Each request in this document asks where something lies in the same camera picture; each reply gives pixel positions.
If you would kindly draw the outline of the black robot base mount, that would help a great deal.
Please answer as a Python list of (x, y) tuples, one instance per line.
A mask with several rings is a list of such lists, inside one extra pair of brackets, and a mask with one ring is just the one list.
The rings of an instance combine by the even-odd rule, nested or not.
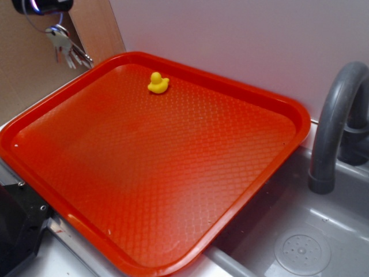
[(29, 185), (1, 186), (1, 276), (14, 276), (35, 259), (51, 214)]

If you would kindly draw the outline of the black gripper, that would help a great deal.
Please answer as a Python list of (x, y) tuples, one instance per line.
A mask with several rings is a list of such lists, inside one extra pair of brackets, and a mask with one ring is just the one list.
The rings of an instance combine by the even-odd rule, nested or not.
[(68, 12), (73, 0), (12, 0), (12, 4), (21, 14), (52, 14)]

